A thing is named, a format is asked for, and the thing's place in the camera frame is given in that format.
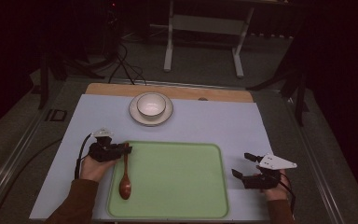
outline green tray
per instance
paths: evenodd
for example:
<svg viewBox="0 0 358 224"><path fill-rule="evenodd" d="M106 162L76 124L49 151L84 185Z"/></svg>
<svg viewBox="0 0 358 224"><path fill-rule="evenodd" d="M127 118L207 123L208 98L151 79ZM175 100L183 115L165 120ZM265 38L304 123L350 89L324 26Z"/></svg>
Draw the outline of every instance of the green tray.
<svg viewBox="0 0 358 224"><path fill-rule="evenodd" d="M228 212L220 148L214 144L129 141L131 196L118 185L124 162L115 165L107 205L113 217L217 218Z"/></svg>

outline sleeve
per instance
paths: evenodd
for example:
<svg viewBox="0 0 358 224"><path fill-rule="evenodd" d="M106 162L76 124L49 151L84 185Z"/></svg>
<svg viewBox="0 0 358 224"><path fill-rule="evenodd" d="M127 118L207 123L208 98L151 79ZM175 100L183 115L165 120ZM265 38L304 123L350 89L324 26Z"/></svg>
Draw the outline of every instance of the sleeve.
<svg viewBox="0 0 358 224"><path fill-rule="evenodd" d="M286 200L274 200L267 203L271 224L295 224L289 203Z"/></svg>
<svg viewBox="0 0 358 224"><path fill-rule="evenodd" d="M47 224L90 223L98 183L86 179L72 181L71 189L63 203L46 219Z"/></svg>

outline hand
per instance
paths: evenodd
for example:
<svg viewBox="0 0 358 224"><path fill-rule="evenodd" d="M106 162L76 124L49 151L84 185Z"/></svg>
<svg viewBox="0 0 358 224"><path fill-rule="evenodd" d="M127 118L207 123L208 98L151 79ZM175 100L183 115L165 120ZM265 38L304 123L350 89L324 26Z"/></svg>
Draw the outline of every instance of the hand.
<svg viewBox="0 0 358 224"><path fill-rule="evenodd" d="M284 185L289 187L289 181L285 176L285 171L280 170L281 174L281 181ZM266 195L267 201L274 201L274 200L287 200L287 189L284 188L281 184L278 184L277 187L273 189L263 189L262 192Z"/></svg>
<svg viewBox="0 0 358 224"><path fill-rule="evenodd" d="M116 162L117 160L98 162L87 156L81 163L80 179L93 180L99 183L107 169L116 164Z"/></svg>

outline bowl on plate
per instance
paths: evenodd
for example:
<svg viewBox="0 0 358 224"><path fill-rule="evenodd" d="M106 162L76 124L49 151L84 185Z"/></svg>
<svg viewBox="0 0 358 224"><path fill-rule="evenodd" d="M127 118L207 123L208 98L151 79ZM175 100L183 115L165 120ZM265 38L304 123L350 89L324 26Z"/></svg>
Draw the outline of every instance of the bowl on plate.
<svg viewBox="0 0 358 224"><path fill-rule="evenodd" d="M165 99L159 94L148 93L139 98L136 106L146 119L157 119L165 110Z"/></svg>

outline table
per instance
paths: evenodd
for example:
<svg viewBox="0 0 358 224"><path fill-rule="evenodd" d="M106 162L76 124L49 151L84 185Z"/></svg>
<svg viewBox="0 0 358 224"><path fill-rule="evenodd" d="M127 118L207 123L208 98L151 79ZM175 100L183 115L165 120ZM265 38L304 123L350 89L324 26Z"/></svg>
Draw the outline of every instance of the table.
<svg viewBox="0 0 358 224"><path fill-rule="evenodd" d="M131 119L128 103L133 96L145 91L158 91L172 99L174 113L163 125L145 127ZM117 143L136 136L137 140L144 141L212 142L220 146L227 181L228 215L218 219L168 218L164 221L232 222L269 219L264 196L258 190L245 190L242 183L231 174L231 168L240 170L245 175L257 172L255 163L243 158L244 152L257 155L272 152L257 106L252 101L252 96L247 91L90 84L77 105L30 219L45 219L61 204L70 188L78 150L84 137L101 127L110 128ZM194 114L194 118L190 120L184 116L186 112ZM109 193L112 173L107 172L100 183L93 218L101 221L139 220L110 217L107 214L106 195ZM143 218L142 221L156 220Z"/></svg>
<svg viewBox="0 0 358 224"><path fill-rule="evenodd" d="M247 16L244 21L178 15L173 13L173 0L171 0L170 17L168 20L168 44L165 53L164 71L171 71L173 51L172 36L173 30L177 29L224 35L238 35L240 39L237 47L232 49L232 56L237 77L243 77L240 52L254 11L255 8L250 7L247 11Z"/></svg>

